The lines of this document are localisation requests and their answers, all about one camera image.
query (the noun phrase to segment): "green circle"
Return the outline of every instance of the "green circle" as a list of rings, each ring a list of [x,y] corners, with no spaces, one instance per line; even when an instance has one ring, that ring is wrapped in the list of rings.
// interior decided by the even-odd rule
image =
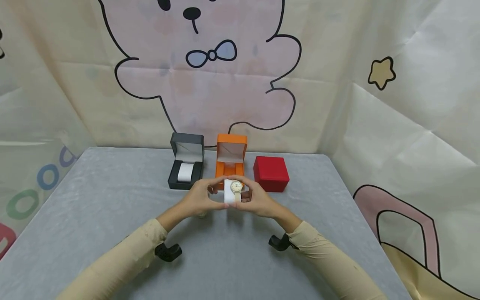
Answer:
[[[33,202],[32,207],[30,207],[29,210],[21,213],[17,210],[17,203],[20,201],[20,199],[23,199],[25,197],[32,197],[34,202]],[[34,212],[36,210],[39,203],[40,203],[40,201],[38,200],[38,193],[35,190],[22,191],[22,192],[16,194],[15,196],[13,196],[13,198],[10,199],[10,201],[8,201],[7,214],[10,218],[15,219],[15,220],[26,219],[32,214],[32,212]]]

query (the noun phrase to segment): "beige sleeve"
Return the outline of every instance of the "beige sleeve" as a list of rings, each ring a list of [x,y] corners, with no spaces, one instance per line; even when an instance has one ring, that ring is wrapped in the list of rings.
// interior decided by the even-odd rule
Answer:
[[[166,237],[167,232],[160,223],[149,220],[82,271],[57,300],[109,299],[149,266],[155,257],[155,248]]]
[[[324,238],[312,225],[303,221],[288,237],[340,299],[387,299],[355,261]]]

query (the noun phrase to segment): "person's left hand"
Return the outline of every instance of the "person's left hand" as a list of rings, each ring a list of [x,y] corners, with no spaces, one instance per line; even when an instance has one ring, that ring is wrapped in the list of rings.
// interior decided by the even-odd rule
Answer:
[[[211,210],[228,208],[228,204],[211,200],[208,195],[218,193],[218,184],[227,179],[221,176],[211,179],[200,179],[178,203],[187,217],[202,216]]]

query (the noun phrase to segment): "bear eye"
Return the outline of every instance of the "bear eye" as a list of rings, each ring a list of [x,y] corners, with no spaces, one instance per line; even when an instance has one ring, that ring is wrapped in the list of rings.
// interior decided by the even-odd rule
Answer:
[[[158,0],[158,5],[164,11],[169,11],[170,10],[170,0]]]

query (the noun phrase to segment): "bear nose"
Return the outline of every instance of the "bear nose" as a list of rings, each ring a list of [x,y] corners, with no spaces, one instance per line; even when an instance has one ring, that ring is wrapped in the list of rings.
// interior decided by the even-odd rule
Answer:
[[[183,17],[190,21],[195,21],[200,17],[200,10],[196,7],[189,7],[183,11]]]

